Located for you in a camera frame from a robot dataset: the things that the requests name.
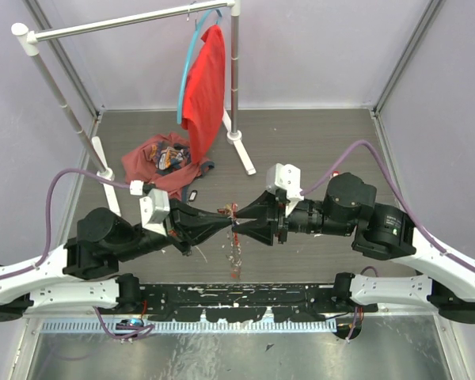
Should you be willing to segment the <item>red handled keyring with keys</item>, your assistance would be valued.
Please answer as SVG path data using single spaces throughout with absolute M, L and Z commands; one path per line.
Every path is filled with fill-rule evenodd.
M 234 227 L 238 225 L 236 213 L 238 205 L 236 203 L 228 203 L 224 208 L 218 209 L 218 213 L 226 215 L 231 221 L 231 229 L 228 233 L 230 241 L 230 254 L 227 256 L 230 262 L 230 277 L 233 280 L 239 281 L 241 279 L 241 243 L 238 234 L 234 232 Z

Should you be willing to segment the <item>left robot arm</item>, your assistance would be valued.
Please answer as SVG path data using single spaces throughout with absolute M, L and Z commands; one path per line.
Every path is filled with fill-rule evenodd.
M 188 255 L 232 223 L 176 199 L 144 196 L 139 209 L 136 225 L 105 207 L 94 209 L 66 243 L 31 260 L 0 265 L 0 322 L 72 307 L 133 314 L 143 304 L 140 282 L 120 275 L 120 264 L 169 246 Z

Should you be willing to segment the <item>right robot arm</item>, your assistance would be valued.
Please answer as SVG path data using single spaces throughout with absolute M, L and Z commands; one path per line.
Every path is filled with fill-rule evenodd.
M 336 274 L 331 300 L 339 311 L 379 303 L 411 305 L 475 324 L 475 260 L 429 241 L 406 212 L 375 199 L 374 186 L 342 173 L 329 180 L 322 201 L 293 203 L 283 189 L 263 192 L 237 212 L 233 231 L 265 245 L 284 243 L 290 233 L 352 238 L 351 248 L 363 256 L 415 270 L 405 278 Z

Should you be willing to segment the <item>black key tag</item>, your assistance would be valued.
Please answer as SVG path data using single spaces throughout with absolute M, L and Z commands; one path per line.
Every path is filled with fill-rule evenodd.
M 185 203 L 191 203 L 191 202 L 195 201 L 197 195 L 198 195 L 198 192 L 197 192 L 196 190 L 188 191 L 188 192 L 184 195 L 184 201 L 185 201 Z

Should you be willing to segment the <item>dark red printed shirt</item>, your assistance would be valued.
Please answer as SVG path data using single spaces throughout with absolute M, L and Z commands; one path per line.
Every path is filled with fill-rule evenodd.
M 188 202 L 193 181 L 215 167 L 209 158 L 194 163 L 190 142 L 175 132 L 155 135 L 121 158 L 127 182 L 142 181 Z

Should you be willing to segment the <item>small electronics board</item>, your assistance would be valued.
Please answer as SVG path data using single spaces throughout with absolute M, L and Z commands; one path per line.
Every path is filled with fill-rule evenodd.
M 144 327 L 144 321 L 140 318 L 122 319 L 116 323 L 116 330 L 139 330 Z

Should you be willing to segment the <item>bright red shirt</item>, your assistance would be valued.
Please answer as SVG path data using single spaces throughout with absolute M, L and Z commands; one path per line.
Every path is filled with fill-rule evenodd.
M 201 40 L 203 46 L 188 72 L 181 106 L 181 126 L 188 132 L 194 163 L 204 159 L 219 132 L 226 88 L 226 48 L 221 28 L 211 26 Z

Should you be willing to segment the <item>blue clothes hanger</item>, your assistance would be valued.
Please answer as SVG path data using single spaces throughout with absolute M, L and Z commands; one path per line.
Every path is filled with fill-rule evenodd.
M 176 121 L 178 125 L 181 125 L 182 123 L 182 116 L 183 116 L 183 102 L 184 102 L 184 95 L 185 95 L 185 88 L 188 80 L 188 72 L 191 67 L 191 62 L 192 62 L 192 56 L 195 51 L 196 47 L 196 42 L 200 38 L 203 26 L 206 22 L 206 20 L 209 18 L 212 12 L 216 12 L 217 19 L 215 21 L 215 24 L 218 25 L 222 19 L 222 12 L 220 9 L 212 9 L 208 10 L 201 18 L 199 21 L 195 21 L 195 30 L 194 33 L 192 34 L 192 38 L 190 41 L 190 44 L 188 46 L 187 54 L 185 56 L 185 61 L 184 61 L 184 68 L 183 72 L 181 75 L 181 80 L 180 80 L 180 88 L 179 88 L 179 93 L 178 93 L 178 98 L 177 98 L 177 116 L 176 116 Z

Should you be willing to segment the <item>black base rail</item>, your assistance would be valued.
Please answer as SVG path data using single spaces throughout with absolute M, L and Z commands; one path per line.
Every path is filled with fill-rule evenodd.
M 271 313 L 275 323 L 311 322 L 355 309 L 319 283 L 150 284 L 141 292 L 150 321 L 258 322 Z

